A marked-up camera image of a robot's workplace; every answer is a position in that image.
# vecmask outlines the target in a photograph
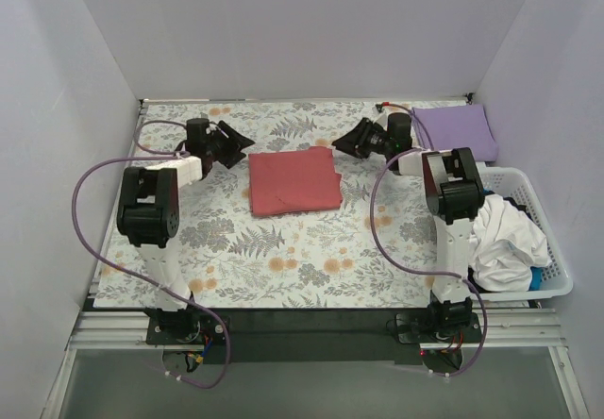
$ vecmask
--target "blue object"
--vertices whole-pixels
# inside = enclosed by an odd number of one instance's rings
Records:
[[[528,286],[528,291],[535,292],[541,288],[541,268],[531,266],[530,272],[532,273],[532,281]]]
[[[201,357],[202,357],[202,358],[205,358],[205,356],[208,354],[208,350],[210,350],[210,347],[211,347],[211,342],[212,342],[212,340],[210,340],[210,341],[208,342],[208,344],[207,344],[207,345],[206,345],[206,347],[204,348],[204,351],[201,353]]]

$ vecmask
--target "black bracket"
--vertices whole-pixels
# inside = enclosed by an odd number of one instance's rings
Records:
[[[428,319],[436,332],[451,333],[460,328],[468,327],[472,320],[472,300],[468,296],[465,301],[441,303],[431,293],[432,300],[428,305]]]
[[[154,196],[152,202],[142,202]],[[179,225],[176,169],[126,167],[117,209],[117,229],[131,244],[166,247]]]
[[[426,202],[433,215],[448,225],[456,219],[476,218],[484,204],[484,189],[472,150],[423,153],[422,170]]]
[[[439,328],[432,320],[429,309],[402,310],[396,315],[398,341],[402,344],[430,344],[435,342],[437,335],[448,338],[460,332],[466,343],[478,343],[482,337],[480,321],[473,312],[470,312],[467,322],[456,327]]]
[[[201,159],[203,178],[208,175],[215,161],[227,169],[233,167],[245,158],[242,150],[253,144],[254,141],[235,131],[223,120],[218,124],[212,124],[203,117],[187,121],[185,150]]]
[[[144,313],[150,319],[146,337],[149,345],[203,344],[204,336],[212,338],[214,345],[226,343],[218,321],[201,310],[191,307],[176,311],[145,309]],[[222,315],[221,318],[229,327],[229,317]]]
[[[365,117],[332,145],[355,158],[366,159],[375,152],[389,161],[411,149],[411,117],[404,112],[394,112],[388,116],[386,129]],[[390,170],[398,172],[398,164],[393,164]]]

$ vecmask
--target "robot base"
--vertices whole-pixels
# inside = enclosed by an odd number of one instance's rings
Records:
[[[145,342],[149,345],[203,345],[205,337],[212,338],[214,345],[225,344],[225,333],[218,322],[196,310],[164,312],[145,310],[149,316],[149,328]],[[230,327],[230,319],[221,317]]]
[[[435,334],[439,332],[436,327],[428,327],[429,313],[426,309],[402,310],[396,315],[396,327],[398,329],[398,341],[402,344],[434,344],[438,342]],[[478,316],[473,313],[470,324],[460,327],[456,332],[463,333],[463,341],[468,344],[477,344],[482,338]],[[455,333],[447,331],[441,333],[443,338],[453,336]]]

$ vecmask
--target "red folded cloth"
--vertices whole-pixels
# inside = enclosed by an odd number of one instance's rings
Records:
[[[340,179],[325,147],[249,155],[250,203],[254,216],[338,209]]]

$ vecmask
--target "wire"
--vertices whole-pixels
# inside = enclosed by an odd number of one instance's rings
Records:
[[[472,284],[472,282],[470,282],[468,279],[464,279],[461,275],[458,275],[457,273],[452,273],[450,271],[414,270],[412,268],[407,268],[407,267],[401,265],[400,263],[398,263],[396,260],[394,260],[390,256],[390,254],[388,254],[388,252],[386,252],[386,249],[381,244],[379,237],[378,237],[378,230],[376,229],[376,222],[374,220],[375,215],[376,215],[376,197],[378,195],[379,183],[381,183],[381,180],[384,178],[386,173],[390,172],[389,171],[390,166],[392,166],[395,162],[398,162],[398,160],[400,158],[404,157],[405,155],[408,155],[409,153],[417,152],[418,150],[419,150],[418,148],[412,148],[411,150],[407,150],[405,152],[399,153],[398,155],[395,155],[386,163],[386,165],[384,166],[382,171],[377,175],[376,184],[374,185],[374,189],[371,191],[371,200],[369,201],[369,224],[371,226],[371,233],[374,237],[374,241],[376,242],[377,249],[379,250],[379,252],[381,252],[382,256],[384,256],[384,258],[387,261],[389,261],[392,265],[394,265],[396,268],[398,268],[399,270],[403,270],[404,272],[409,273],[411,275],[449,276],[449,277],[454,277],[456,279],[460,279],[461,282],[463,282],[468,287],[470,292],[476,296],[478,302],[480,303],[480,308],[482,309],[482,318],[484,320],[483,325],[482,325],[482,338],[480,339],[480,342],[478,343],[478,348],[477,348],[476,352],[474,353],[474,355],[472,356],[472,358],[470,358],[470,360],[459,371],[457,371],[453,374],[449,374],[449,376],[454,377],[454,376],[463,374],[466,370],[468,370],[470,367],[472,367],[472,365],[474,365],[474,363],[478,359],[478,356],[480,356],[480,353],[482,352],[482,347],[484,346],[484,342],[487,337],[487,328],[488,328],[487,308],[484,305],[482,296],[480,296],[480,293],[478,292],[477,288]],[[417,370],[411,369],[411,368],[405,368],[404,370],[418,372]],[[437,375],[439,375],[441,377],[447,377],[447,374],[437,374]]]
[[[185,364],[187,364],[187,373],[190,374],[195,369],[193,367],[191,367],[191,365],[189,365],[189,354],[188,353],[183,353],[183,354],[185,355]]]
[[[183,340],[179,340],[177,339],[181,344],[190,344],[191,342],[195,342],[195,339],[197,339],[199,337],[199,334],[201,334],[201,324],[199,322],[197,322],[197,333],[194,335],[194,337],[192,337],[191,339],[189,339],[188,341]]]
[[[227,374],[227,367],[230,363],[230,353],[231,353],[231,348],[230,348],[230,336],[228,334],[228,329],[227,329],[227,325],[225,324],[225,322],[223,321],[222,318],[220,318],[220,316],[218,314],[216,314],[214,311],[205,308],[203,306],[201,306],[200,304],[195,303],[194,301],[192,301],[191,299],[185,298],[183,296],[180,296],[177,293],[172,292],[170,289],[168,289],[167,287],[164,287],[162,285],[160,285],[156,280],[153,280],[151,277],[142,275],[140,273],[136,273],[132,270],[129,270],[127,268],[124,268],[120,265],[118,265],[117,263],[112,262],[111,260],[106,259],[105,257],[103,257],[101,254],[99,254],[92,246],[90,246],[90,244],[86,241],[86,239],[84,238],[84,235],[82,233],[82,229],[79,226],[79,222],[77,220],[77,197],[79,196],[79,192],[82,188],[82,184],[84,183],[84,181],[86,180],[86,178],[88,178],[94,171],[97,171],[98,169],[108,166],[110,164],[115,164],[118,162],[129,162],[129,161],[158,161],[158,160],[171,160],[171,159],[175,159],[174,156],[171,157],[128,157],[128,158],[115,158],[115,159],[108,159],[106,161],[103,162],[99,162],[98,164],[94,165],[93,167],[91,167],[88,171],[86,171],[84,173],[84,175],[77,181],[75,188],[74,188],[74,194],[72,195],[72,222],[74,224],[74,230],[75,230],[75,234],[77,235],[77,238],[79,239],[79,241],[82,243],[82,245],[86,248],[86,250],[88,252],[90,252],[96,259],[102,261],[103,263],[105,263],[106,265],[110,266],[111,268],[114,268],[128,276],[132,276],[135,277],[137,279],[140,279],[144,282],[147,282],[151,285],[153,285],[154,287],[157,287],[158,289],[160,289],[162,292],[172,296],[174,299],[178,300],[178,301],[182,301],[183,303],[188,304],[189,306],[199,309],[202,312],[206,313],[207,315],[209,315],[211,318],[213,318],[214,320],[216,320],[218,322],[218,324],[223,328],[224,332],[225,332],[225,344],[226,344],[226,356],[225,356],[225,365],[223,366],[222,371],[220,372],[220,374],[218,375],[218,377],[210,384],[203,384],[200,383],[194,379],[191,378],[186,378],[186,377],[180,377],[181,381],[184,381],[188,384],[191,384],[197,388],[200,389],[210,389],[213,388],[214,386],[216,386],[218,383],[220,383],[222,381],[222,379],[225,377],[225,375]]]
[[[201,352],[201,357],[202,358],[205,358],[206,355],[208,354],[208,351],[210,350],[210,347],[211,347],[211,343],[212,343],[212,339],[210,339],[210,341],[208,342],[208,344],[204,348],[204,351]]]
[[[460,334],[460,343],[455,347],[455,349],[453,350],[454,352],[459,350],[461,348],[461,344],[463,344],[463,332],[460,332]]]
[[[182,148],[180,146],[180,144],[178,145],[178,147],[176,148],[176,150],[173,150],[173,151],[155,150],[153,148],[147,148],[147,147],[144,147],[144,146],[141,145],[141,142],[139,141],[139,139],[141,138],[141,132],[143,131],[143,128],[145,128],[147,125],[156,125],[156,124],[174,125],[174,126],[180,126],[182,128],[187,129],[187,126],[185,124],[180,123],[180,122],[172,122],[171,120],[148,120],[148,121],[143,122],[142,124],[140,124],[134,130],[134,136],[133,136],[133,138],[134,138],[134,144],[137,147],[139,147],[143,152],[151,153],[153,155],[173,155],[175,153],[178,153],[180,151],[180,148]]]
[[[428,139],[428,143],[430,144],[430,147],[428,147],[428,148],[430,150],[434,150],[434,142],[432,142],[432,138],[430,138],[430,133],[428,133],[428,129],[424,125],[424,122],[419,120],[419,117],[417,117],[417,115],[415,114],[415,110],[409,109],[403,105],[397,105],[395,103],[390,103],[388,101],[383,102],[381,104],[381,106],[389,106],[391,108],[399,108],[399,109],[405,110],[410,115],[410,117],[413,119],[413,121],[422,128],[422,131],[424,131],[424,134],[426,134],[426,138]]]
[[[456,371],[460,370],[460,366],[453,361],[453,355],[451,355],[450,353],[436,353],[436,356],[438,356],[438,358],[449,367],[454,368]]]
[[[453,339],[451,340],[451,343],[449,344],[449,346],[447,348],[443,348],[441,350],[441,353],[448,353],[448,351],[451,349],[451,347],[453,346],[454,343],[455,343],[455,336],[453,336]]]
[[[180,152],[182,150],[182,148],[185,146],[185,142],[186,141],[180,141],[178,143],[178,145],[176,146],[176,148],[174,149],[175,152]]]

